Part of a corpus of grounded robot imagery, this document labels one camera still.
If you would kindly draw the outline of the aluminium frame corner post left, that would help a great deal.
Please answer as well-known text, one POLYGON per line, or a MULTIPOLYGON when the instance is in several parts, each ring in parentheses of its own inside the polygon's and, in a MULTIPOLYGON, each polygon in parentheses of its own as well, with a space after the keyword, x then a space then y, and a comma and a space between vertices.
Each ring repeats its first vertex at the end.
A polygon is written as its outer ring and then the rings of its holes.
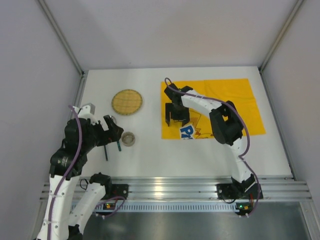
POLYGON ((68 40, 67 40, 65 34, 63 33, 62 29, 60 28, 56 18, 54 17, 52 11, 50 10, 47 2, 45 0, 36 0, 35 2, 38 4, 39 8, 43 12, 44 17, 47 19, 48 23, 50 24, 54 34, 56 35, 56 37, 58 38, 59 42, 61 43, 63 49, 65 50, 66 54, 70 58, 77 73, 79 74, 79 76, 82 77, 85 74, 85 71, 83 70, 79 61, 77 60, 70 44, 68 43, 68 40))

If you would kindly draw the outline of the speckled ceramic cup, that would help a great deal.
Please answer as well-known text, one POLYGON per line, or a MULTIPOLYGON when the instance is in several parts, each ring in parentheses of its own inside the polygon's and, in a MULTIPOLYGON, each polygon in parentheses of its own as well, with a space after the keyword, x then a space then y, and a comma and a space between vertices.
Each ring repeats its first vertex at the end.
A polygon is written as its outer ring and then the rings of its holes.
POLYGON ((131 147, 135 144, 136 138, 132 132, 126 131, 121 135, 121 141, 124 146, 131 147))

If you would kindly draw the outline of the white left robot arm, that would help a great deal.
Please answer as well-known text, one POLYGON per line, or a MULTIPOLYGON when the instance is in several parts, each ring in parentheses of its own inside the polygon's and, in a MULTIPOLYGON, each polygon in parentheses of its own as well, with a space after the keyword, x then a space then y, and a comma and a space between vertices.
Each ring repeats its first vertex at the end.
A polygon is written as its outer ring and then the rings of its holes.
POLYGON ((74 117, 64 128, 60 148, 50 158, 48 200, 37 240, 81 240, 97 207, 126 200, 123 194, 115 193, 111 177, 99 172, 90 177, 83 196, 72 208, 88 153, 95 147, 118 142, 124 130, 110 115, 103 117, 107 124, 104 130, 92 103, 70 109, 74 117))

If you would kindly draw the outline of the yellow printed cloth placemat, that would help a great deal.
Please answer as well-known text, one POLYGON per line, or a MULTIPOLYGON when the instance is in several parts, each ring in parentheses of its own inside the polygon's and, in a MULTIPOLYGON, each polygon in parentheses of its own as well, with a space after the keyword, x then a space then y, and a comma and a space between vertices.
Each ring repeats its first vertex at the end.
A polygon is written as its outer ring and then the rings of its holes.
MULTIPOLYGON (((191 81, 175 81, 178 88, 189 86, 201 95, 231 101, 239 115, 244 120, 251 136, 265 135, 266 129, 260 115, 256 98, 247 78, 240 79, 206 79, 191 81)), ((170 125, 165 120, 165 104, 170 99, 164 93, 166 84, 161 83, 161 137, 164 140, 182 139, 212 139, 210 120, 200 112, 190 109, 190 122, 182 126, 181 122, 171 120, 170 125)))

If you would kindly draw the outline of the aluminium frame corner post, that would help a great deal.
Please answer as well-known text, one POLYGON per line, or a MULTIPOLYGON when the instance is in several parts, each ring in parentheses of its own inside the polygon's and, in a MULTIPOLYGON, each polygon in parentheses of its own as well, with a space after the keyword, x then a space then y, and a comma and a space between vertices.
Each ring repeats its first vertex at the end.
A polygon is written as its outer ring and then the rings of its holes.
POLYGON ((85 71, 83 70, 79 61, 77 60, 70 44, 68 43, 68 40, 67 40, 65 34, 63 33, 62 29, 60 28, 56 18, 54 17, 52 11, 50 10, 47 2, 45 0, 36 0, 35 2, 38 4, 39 8, 43 12, 44 17, 47 19, 48 23, 50 24, 54 34, 56 35, 56 37, 58 38, 59 42, 61 43, 63 49, 65 50, 66 54, 70 58, 77 73, 79 74, 79 76, 82 77, 85 74, 85 71))
POLYGON ((295 21, 299 11, 302 9, 305 0, 296 0, 293 4, 293 7, 290 9, 288 15, 285 17, 281 28, 279 29, 278 33, 276 34, 274 41, 272 42, 270 48, 268 49, 261 65, 259 66, 258 70, 262 73, 265 68, 268 66, 269 62, 271 61, 272 57, 274 56, 276 50, 282 43, 285 35, 287 34, 288 30, 290 29, 291 25, 295 21))

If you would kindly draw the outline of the round woven yellow plate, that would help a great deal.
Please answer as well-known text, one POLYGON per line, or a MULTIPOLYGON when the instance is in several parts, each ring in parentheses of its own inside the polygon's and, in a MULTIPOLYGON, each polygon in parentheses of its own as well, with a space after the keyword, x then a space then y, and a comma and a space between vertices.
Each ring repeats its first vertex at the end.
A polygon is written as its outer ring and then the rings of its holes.
POLYGON ((138 112, 143 105, 142 95, 133 89, 117 92, 111 100, 112 109, 119 115, 130 116, 138 112))

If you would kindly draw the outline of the green handled spoon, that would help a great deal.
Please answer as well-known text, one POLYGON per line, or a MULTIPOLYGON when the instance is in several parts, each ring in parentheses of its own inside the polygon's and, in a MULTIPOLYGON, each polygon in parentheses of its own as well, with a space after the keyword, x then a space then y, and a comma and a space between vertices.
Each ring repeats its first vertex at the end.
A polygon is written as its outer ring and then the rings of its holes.
MULTIPOLYGON (((111 115, 110 117, 111 117, 112 121, 116 124, 116 123, 117 123, 116 118, 115 118, 114 116, 112 116, 112 115, 111 115)), ((117 143, 118 151, 121 152, 121 151, 122 151, 122 148, 121 148, 120 141, 118 140, 116 143, 117 143)))

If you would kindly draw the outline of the green handled fork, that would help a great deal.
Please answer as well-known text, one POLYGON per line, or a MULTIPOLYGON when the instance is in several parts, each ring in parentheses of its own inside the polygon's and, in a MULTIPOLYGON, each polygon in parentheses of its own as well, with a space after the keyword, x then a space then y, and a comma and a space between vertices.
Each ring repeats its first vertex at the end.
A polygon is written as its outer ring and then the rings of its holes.
POLYGON ((107 151, 107 146, 106 146, 106 145, 104 145, 104 146, 103 146, 103 149, 104 149, 104 156, 105 156, 105 160, 106 160, 106 161, 109 161, 109 158, 108 158, 108 151, 107 151))

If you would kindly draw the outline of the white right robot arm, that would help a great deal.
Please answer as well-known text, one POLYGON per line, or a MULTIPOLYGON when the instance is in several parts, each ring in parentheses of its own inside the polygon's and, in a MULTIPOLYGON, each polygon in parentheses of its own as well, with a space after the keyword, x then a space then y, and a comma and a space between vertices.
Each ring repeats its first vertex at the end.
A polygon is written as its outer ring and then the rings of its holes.
POLYGON ((177 88, 174 84, 167 86, 164 93, 170 100, 165 104, 167 125, 177 121, 182 127, 187 126, 191 120, 190 109, 196 110, 209 119, 215 140, 229 149, 227 165, 232 182, 228 190, 219 188, 222 191, 220 199, 240 199, 256 193, 254 198, 258 200, 262 195, 261 185, 257 174, 245 160, 249 148, 242 150, 243 135, 248 135, 249 131, 233 102, 200 95, 189 86, 177 88))

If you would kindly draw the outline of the aluminium frame corner post right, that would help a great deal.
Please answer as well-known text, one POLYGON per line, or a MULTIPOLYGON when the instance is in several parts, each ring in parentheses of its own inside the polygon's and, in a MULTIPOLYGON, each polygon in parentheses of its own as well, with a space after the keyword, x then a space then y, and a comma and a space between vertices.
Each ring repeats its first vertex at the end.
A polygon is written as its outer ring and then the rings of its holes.
POLYGON ((278 33, 276 34, 274 41, 272 42, 270 48, 268 49, 261 65, 259 66, 258 70, 262 73, 265 68, 268 66, 269 62, 271 61, 272 57, 274 56, 276 50, 282 43, 285 35, 287 34, 288 30, 290 29, 291 25, 295 21, 299 11, 302 9, 305 0, 296 0, 293 4, 293 7, 290 9, 288 15, 285 17, 281 28, 279 29, 278 33))

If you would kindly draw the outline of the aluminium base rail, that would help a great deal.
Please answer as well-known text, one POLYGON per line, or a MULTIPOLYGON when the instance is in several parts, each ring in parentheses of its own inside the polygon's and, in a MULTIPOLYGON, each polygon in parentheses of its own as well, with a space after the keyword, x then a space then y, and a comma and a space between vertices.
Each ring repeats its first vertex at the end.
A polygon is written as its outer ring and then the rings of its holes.
MULTIPOLYGON (((129 201, 217 201, 222 193, 220 184, 229 184, 226 177, 114 177, 113 184, 128 185, 129 201)), ((288 176, 259 179, 263 201, 310 201, 311 192, 305 181, 288 176)))

